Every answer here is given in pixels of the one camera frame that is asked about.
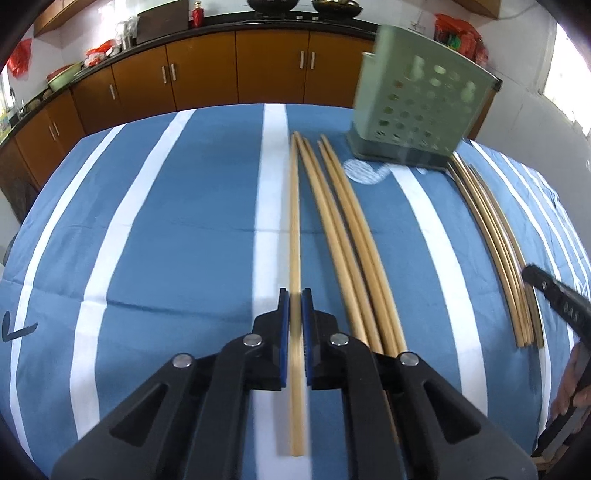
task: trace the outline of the striped tablecloth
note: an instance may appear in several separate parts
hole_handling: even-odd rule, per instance
[[[240,105],[171,113],[80,141],[25,220],[0,283],[0,411],[47,474],[177,352],[217,352],[288,285],[289,134],[331,140],[365,211],[408,347],[531,451],[573,335],[540,299],[547,347],[517,350],[495,269],[447,175],[352,158],[346,109]],[[476,166],[534,262],[589,295],[591,267],[535,171],[477,144]],[[301,174],[302,285],[348,331]],[[243,478],[347,478],[337,391],[309,392],[310,454],[287,455],[287,396],[255,392]]]

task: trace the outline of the human hand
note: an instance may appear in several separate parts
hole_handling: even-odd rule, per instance
[[[569,409],[570,399],[573,396],[574,391],[577,388],[577,383],[579,383],[580,380],[580,375],[577,376],[574,371],[577,360],[579,359],[580,348],[580,343],[577,343],[570,353],[569,362],[566,365],[564,375],[560,381],[558,394],[556,395],[556,399],[552,402],[552,406],[550,407],[552,420],[555,420],[559,415],[566,414],[567,410]],[[575,395],[573,404],[577,408],[591,407],[591,385],[587,388],[584,388]]]

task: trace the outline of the black countertop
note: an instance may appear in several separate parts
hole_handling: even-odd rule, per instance
[[[48,103],[58,97],[61,93],[72,87],[78,82],[81,82],[90,75],[98,72],[100,69],[104,69],[120,60],[131,57],[136,53],[149,50],[151,48],[166,45],[173,41],[184,40],[185,38],[198,37],[200,35],[208,35],[212,33],[221,33],[228,31],[237,30],[308,30],[308,31],[321,31],[327,33],[336,33],[341,35],[348,35],[350,37],[363,38],[364,40],[374,40],[378,25],[365,22],[362,20],[342,20],[342,21],[331,21],[323,20],[319,14],[313,14],[311,12],[289,12],[286,18],[260,18],[256,12],[239,12],[233,14],[213,15],[211,17],[205,17],[203,25],[199,28],[189,28],[181,32],[177,32],[164,37],[155,38],[148,42],[137,45],[128,50],[122,51],[121,53],[101,62],[95,67],[83,69],[80,74],[74,78],[70,83],[52,93],[45,100],[36,106],[14,126],[11,132],[0,142],[1,145],[5,144],[11,138],[18,133],[18,131],[36,114],[39,113]]]

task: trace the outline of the kitchen cabinet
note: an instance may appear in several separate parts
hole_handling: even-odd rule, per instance
[[[299,30],[236,32],[240,103],[302,103],[309,36]]]
[[[125,122],[174,112],[166,47],[157,47],[112,66]]]
[[[50,130],[61,147],[62,158],[85,136],[72,94],[65,91],[46,106]]]
[[[37,198],[38,187],[14,140],[0,150],[0,189],[22,223]]]
[[[82,12],[96,0],[56,0],[37,17],[33,27],[35,37],[60,28],[76,14]]]
[[[43,187],[64,158],[47,110],[31,118],[15,138],[37,185]]]
[[[64,9],[64,0],[54,1],[47,9],[37,17],[33,25],[33,33],[37,37],[51,28],[51,22]]]
[[[373,50],[369,40],[311,32],[304,103],[352,108],[362,54]]]
[[[90,135],[124,122],[113,70],[106,67],[72,86],[84,131]]]
[[[173,42],[166,52],[177,110],[238,103],[234,32]]]

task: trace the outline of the wooden chopstick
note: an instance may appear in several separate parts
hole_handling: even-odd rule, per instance
[[[517,310],[517,303],[514,296],[513,288],[508,277],[508,266],[506,265],[503,256],[501,254],[500,247],[498,246],[498,239],[495,236],[495,229],[492,225],[492,219],[489,216],[489,212],[482,202],[482,199],[475,190],[475,186],[467,176],[466,170],[463,169],[463,161],[455,154],[450,157],[450,174],[456,183],[460,194],[464,198],[472,216],[476,220],[478,227],[488,250],[491,254],[493,263],[495,264],[503,292],[505,293],[505,299],[509,307],[509,315],[513,324],[513,330],[515,333],[515,341],[517,347],[521,348],[525,346],[525,340],[523,337],[521,320]]]
[[[368,290],[374,306],[375,318],[378,322],[378,329],[381,335],[384,351],[389,356],[397,356],[399,352],[396,338],[394,337],[394,330],[390,324],[390,318],[384,295],[382,294],[378,275],[375,271],[367,242],[365,241],[365,237],[361,231],[359,219],[353,211],[349,197],[347,196],[345,188],[341,183],[341,178],[337,173],[326,146],[320,141],[318,142],[318,146],[320,148],[326,170],[333,183],[337,198],[339,199],[341,208],[345,214],[345,219],[349,225],[349,232],[351,232],[351,236],[353,237],[353,243],[355,244],[355,249],[357,250],[359,262],[361,263],[361,267],[363,269],[363,273],[368,285]]]
[[[312,163],[316,169],[316,174],[320,180],[324,197],[327,200],[330,214],[335,223],[336,232],[339,237],[339,243],[345,255],[345,262],[347,263],[351,281],[353,282],[353,289],[355,290],[355,295],[357,296],[357,301],[359,303],[359,309],[361,310],[361,318],[363,319],[365,333],[368,336],[369,347],[376,353],[384,353],[382,341],[379,337],[378,328],[375,323],[374,311],[372,309],[371,302],[369,301],[369,296],[365,287],[363,276],[361,274],[361,269],[359,268],[359,264],[355,258],[355,252],[353,251],[349,236],[347,235],[343,218],[341,217],[339,208],[335,202],[335,198],[333,197],[330,186],[326,181],[324,172],[322,172],[322,169],[320,168],[320,163],[318,162],[318,159],[312,150],[310,142],[308,142],[308,139],[305,138],[304,143],[310,152],[310,158],[312,159]]]
[[[523,253],[521,252],[521,247],[519,246],[519,242],[517,241],[515,234],[513,233],[513,230],[507,220],[507,217],[503,213],[503,210],[501,209],[499,202],[497,201],[496,197],[491,192],[489,186],[486,184],[486,182],[484,181],[484,179],[482,178],[482,176],[480,175],[478,170],[474,166],[470,166],[470,169],[473,171],[476,178],[480,181],[485,192],[487,192],[487,194],[491,200],[492,206],[496,210],[497,215],[498,215],[499,219],[501,220],[503,227],[505,228],[505,232],[507,233],[507,236],[509,238],[509,241],[510,241],[512,247],[513,247],[513,250],[515,252],[515,256],[517,258],[517,262],[519,265],[519,271],[521,272],[526,266],[525,258],[523,256]],[[525,291],[525,299],[527,301],[527,305],[528,305],[528,308],[530,311],[535,342],[536,342],[536,345],[538,346],[538,348],[542,348],[544,346],[544,333],[542,330],[542,318],[540,315],[540,305],[538,304],[538,299],[535,296],[534,287],[532,287],[531,285],[529,285],[527,283],[524,283],[523,279],[521,279],[521,275],[519,275],[519,278],[521,280],[521,285],[523,286],[524,291]]]
[[[353,288],[353,282],[351,280],[347,263],[345,262],[345,255],[339,242],[339,236],[336,232],[335,222],[330,213],[329,205],[324,196],[324,192],[320,184],[316,168],[314,167],[311,154],[304,144],[301,135],[296,132],[294,136],[300,150],[304,168],[306,169],[306,173],[310,180],[314,198],[316,199],[316,206],[320,214],[320,220],[322,221],[322,225],[324,227],[330,254],[335,265],[336,277],[339,282],[341,295],[343,296],[345,308],[349,316],[351,330],[355,337],[357,337],[366,345],[369,345],[368,337],[365,333],[365,327],[363,325],[361,310],[359,308],[359,302],[357,301],[355,289]]]
[[[531,345],[534,343],[534,332],[532,328],[530,310],[527,306],[527,300],[525,298],[525,289],[523,286],[523,281],[521,280],[521,269],[519,268],[517,256],[511,241],[509,240],[509,235],[504,228],[501,218],[498,215],[498,211],[495,209],[490,195],[488,195],[485,190],[484,182],[481,181],[482,178],[476,176],[474,174],[474,170],[469,167],[467,167],[467,174],[470,177],[470,181],[476,186],[476,190],[478,191],[480,198],[482,198],[498,234],[499,244],[502,248],[502,252],[505,255],[508,265],[508,274],[511,280],[515,302],[517,304],[524,343],[526,345]]]
[[[396,357],[407,350],[407,345],[384,265],[365,214],[343,171],[339,157],[328,138],[325,135],[321,135],[321,138],[327,154],[326,157],[323,156],[324,162],[333,180],[349,230],[355,241],[365,278],[368,281],[385,352],[389,356]]]
[[[301,261],[300,261],[300,180],[296,139],[290,148],[290,453],[306,454],[306,388],[304,382],[304,342],[301,328]]]

